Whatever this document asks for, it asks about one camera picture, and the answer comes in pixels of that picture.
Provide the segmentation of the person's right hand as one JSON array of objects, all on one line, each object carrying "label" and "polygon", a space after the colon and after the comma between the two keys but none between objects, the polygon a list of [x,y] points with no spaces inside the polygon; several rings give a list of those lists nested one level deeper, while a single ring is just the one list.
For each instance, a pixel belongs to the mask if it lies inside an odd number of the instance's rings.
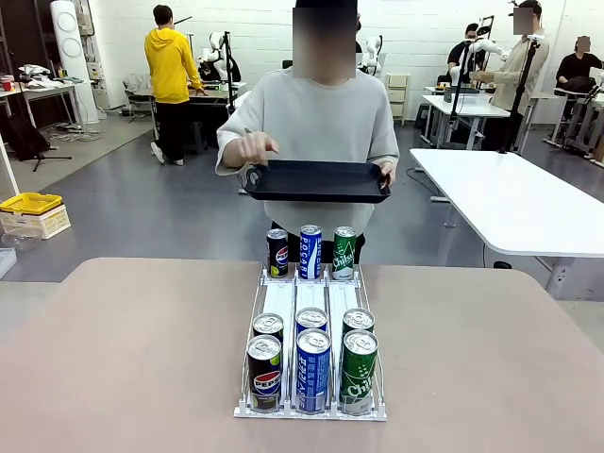
[{"label": "person's right hand", "polygon": [[243,165],[254,163],[265,165],[271,153],[279,152],[277,142],[264,132],[247,133],[232,145],[236,161]]}]

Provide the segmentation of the black serving tray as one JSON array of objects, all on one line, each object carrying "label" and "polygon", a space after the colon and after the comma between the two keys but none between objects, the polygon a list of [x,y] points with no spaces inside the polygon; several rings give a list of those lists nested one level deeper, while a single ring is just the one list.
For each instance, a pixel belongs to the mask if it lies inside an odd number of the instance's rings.
[{"label": "black serving tray", "polygon": [[272,160],[252,165],[244,190],[259,201],[379,204],[391,191],[373,163]]}]

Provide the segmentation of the blue Pocari Sweat can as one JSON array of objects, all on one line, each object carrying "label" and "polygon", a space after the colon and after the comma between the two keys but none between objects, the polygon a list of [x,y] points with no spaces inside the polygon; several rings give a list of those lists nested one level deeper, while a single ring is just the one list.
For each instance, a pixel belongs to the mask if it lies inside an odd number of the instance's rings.
[{"label": "blue Pocari Sweat can", "polygon": [[322,329],[309,328],[296,338],[296,407],[306,414],[323,412],[328,397],[331,340]]},{"label": "blue Pocari Sweat can", "polygon": [[300,228],[299,237],[300,276],[316,279],[321,275],[322,230],[319,226],[305,225]]},{"label": "blue Pocari Sweat can", "polygon": [[317,308],[305,308],[300,310],[295,316],[296,334],[302,331],[316,328],[323,331],[327,330],[327,314]]}]

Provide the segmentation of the black Pepsi can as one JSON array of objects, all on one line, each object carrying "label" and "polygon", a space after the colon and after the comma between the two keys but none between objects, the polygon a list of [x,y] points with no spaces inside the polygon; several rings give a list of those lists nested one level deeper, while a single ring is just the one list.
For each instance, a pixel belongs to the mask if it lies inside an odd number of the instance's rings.
[{"label": "black Pepsi can", "polygon": [[276,411],[281,395],[281,341],[272,335],[257,335],[248,342],[246,353],[252,410]]},{"label": "black Pepsi can", "polygon": [[270,335],[283,343],[284,321],[281,316],[271,312],[257,315],[252,322],[254,336]]},{"label": "black Pepsi can", "polygon": [[289,272],[288,233],[272,228],[266,233],[267,268],[271,277],[285,277]]}]

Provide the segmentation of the person's right forearm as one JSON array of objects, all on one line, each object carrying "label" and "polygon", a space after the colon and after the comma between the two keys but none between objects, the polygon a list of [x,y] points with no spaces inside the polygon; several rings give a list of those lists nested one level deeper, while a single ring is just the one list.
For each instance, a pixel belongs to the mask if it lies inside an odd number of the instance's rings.
[{"label": "person's right forearm", "polygon": [[241,140],[236,139],[229,142],[223,152],[222,163],[231,169],[239,169],[244,165],[240,151]]}]

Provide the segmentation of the person in grey sweater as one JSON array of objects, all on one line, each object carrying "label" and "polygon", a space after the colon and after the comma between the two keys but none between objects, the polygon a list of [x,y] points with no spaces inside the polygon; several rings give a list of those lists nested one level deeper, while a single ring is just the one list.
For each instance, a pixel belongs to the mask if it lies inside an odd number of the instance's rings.
[{"label": "person in grey sweater", "polygon": [[358,0],[296,0],[291,68],[264,75],[218,128],[219,176],[225,146],[247,133],[277,142],[270,159],[398,164],[394,120],[382,82],[355,67]]}]

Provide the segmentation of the person in yellow hoodie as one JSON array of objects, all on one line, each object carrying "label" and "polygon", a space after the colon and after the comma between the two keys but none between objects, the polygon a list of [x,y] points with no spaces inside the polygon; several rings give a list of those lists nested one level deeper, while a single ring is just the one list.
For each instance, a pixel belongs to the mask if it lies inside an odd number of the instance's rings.
[{"label": "person in yellow hoodie", "polygon": [[151,148],[159,163],[170,162],[182,166],[190,90],[204,95],[205,86],[199,77],[187,38],[175,30],[170,7],[155,6],[153,16],[156,27],[144,40],[159,122],[159,137],[151,143]]}]

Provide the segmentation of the masked person in black shirt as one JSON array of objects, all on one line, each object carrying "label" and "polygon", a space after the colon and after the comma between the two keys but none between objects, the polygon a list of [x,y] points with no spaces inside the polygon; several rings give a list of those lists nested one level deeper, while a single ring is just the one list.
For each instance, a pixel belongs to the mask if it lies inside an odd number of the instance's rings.
[{"label": "masked person in black shirt", "polygon": [[486,52],[484,50],[468,55],[467,57],[464,56],[465,51],[469,46],[469,42],[473,42],[478,37],[478,32],[478,23],[469,24],[464,32],[464,40],[451,49],[447,58],[447,73],[449,75],[451,75],[451,71],[455,67],[460,66],[464,61],[467,63],[470,72],[483,68],[486,60]]}]

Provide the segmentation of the person in beige coat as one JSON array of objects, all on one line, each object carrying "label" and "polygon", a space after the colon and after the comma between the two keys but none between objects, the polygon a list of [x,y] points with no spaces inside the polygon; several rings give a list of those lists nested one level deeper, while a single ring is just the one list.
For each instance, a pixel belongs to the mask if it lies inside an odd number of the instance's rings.
[{"label": "person in beige coat", "polygon": [[539,76],[545,66],[549,55],[549,42],[542,29],[542,6],[538,0],[524,0],[518,5],[519,8],[530,8],[532,10],[531,35],[543,37],[539,40],[535,53],[528,68],[528,74],[524,83],[524,91],[517,107],[514,107],[518,87],[525,72],[529,50],[533,41],[527,35],[523,35],[513,47],[504,65],[492,73],[487,74],[487,79],[495,84],[495,94],[491,98],[491,104],[497,108],[504,109],[510,116],[506,118],[494,118],[487,120],[483,129],[485,138],[482,149],[488,151],[503,151],[507,142],[515,143],[520,126],[522,125],[529,100],[535,90]]}]

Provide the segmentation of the green Chilsung cider can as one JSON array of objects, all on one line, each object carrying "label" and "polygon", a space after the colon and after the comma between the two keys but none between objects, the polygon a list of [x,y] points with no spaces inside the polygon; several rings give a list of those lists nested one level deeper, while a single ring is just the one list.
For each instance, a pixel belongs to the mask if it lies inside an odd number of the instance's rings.
[{"label": "green Chilsung cider can", "polygon": [[351,226],[338,226],[334,230],[332,277],[348,280],[353,277],[356,233]]},{"label": "green Chilsung cider can", "polygon": [[370,331],[353,329],[344,335],[339,400],[344,413],[363,415],[371,409],[378,339]]},{"label": "green Chilsung cider can", "polygon": [[369,311],[362,308],[354,308],[347,310],[343,316],[342,335],[345,335],[351,330],[365,330],[374,332],[375,317]]}]

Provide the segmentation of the white table with rounded corners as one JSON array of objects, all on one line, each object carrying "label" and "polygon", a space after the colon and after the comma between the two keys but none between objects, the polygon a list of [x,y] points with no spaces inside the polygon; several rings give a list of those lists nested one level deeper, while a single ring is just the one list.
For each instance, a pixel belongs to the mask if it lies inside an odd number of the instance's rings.
[{"label": "white table with rounded corners", "polygon": [[501,255],[550,259],[546,291],[562,294],[575,260],[604,260],[604,203],[514,153],[413,148],[450,205]]}]

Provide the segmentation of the clear acrylic can rack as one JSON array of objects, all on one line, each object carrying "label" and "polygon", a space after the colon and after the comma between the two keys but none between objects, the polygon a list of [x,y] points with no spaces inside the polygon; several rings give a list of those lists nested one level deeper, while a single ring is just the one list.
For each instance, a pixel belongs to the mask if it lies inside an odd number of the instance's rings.
[{"label": "clear acrylic can rack", "polygon": [[[381,358],[377,358],[369,395],[361,400],[361,411],[354,412],[350,404],[343,403],[339,399],[342,383],[341,354],[344,314],[353,309],[372,310],[362,270],[359,266],[355,267],[353,277],[349,280],[332,279],[330,268],[326,265],[322,267],[322,272],[321,277],[306,280],[298,275],[298,266],[292,265],[290,273],[286,277],[273,278],[265,266],[260,268],[251,317],[256,318],[264,313],[272,313],[283,321],[284,351],[282,352],[281,390],[277,395],[275,409],[269,411],[256,409],[257,397],[249,383],[249,364],[248,360],[244,360],[239,402],[234,409],[236,417],[372,422],[387,420]],[[295,316],[301,310],[308,308],[321,309],[326,313],[327,334],[331,339],[327,397],[324,409],[318,413],[302,412],[300,398],[296,395]]]}]

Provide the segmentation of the white plastic crate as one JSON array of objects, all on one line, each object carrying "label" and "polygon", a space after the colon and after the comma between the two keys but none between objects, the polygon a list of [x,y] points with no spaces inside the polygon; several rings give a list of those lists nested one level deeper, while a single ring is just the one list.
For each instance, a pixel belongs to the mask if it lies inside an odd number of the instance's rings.
[{"label": "white plastic crate", "polygon": [[0,211],[0,224],[8,229],[25,227],[39,230],[43,240],[51,239],[71,227],[65,205],[40,215]]}]

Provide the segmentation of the black bag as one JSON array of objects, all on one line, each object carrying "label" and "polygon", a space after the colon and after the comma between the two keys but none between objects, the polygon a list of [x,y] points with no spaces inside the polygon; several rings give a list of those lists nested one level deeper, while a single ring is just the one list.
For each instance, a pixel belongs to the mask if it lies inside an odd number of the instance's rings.
[{"label": "black bag", "polygon": [[44,159],[50,143],[25,117],[0,114],[0,132],[17,160]]}]

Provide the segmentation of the clear plastic bowl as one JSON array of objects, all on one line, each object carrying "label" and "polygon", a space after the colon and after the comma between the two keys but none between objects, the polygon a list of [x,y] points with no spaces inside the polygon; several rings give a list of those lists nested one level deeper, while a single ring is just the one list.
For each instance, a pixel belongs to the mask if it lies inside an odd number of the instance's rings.
[{"label": "clear plastic bowl", "polygon": [[42,241],[42,232],[36,228],[14,227],[6,230],[0,236],[0,241],[7,248],[18,252],[34,249]]}]

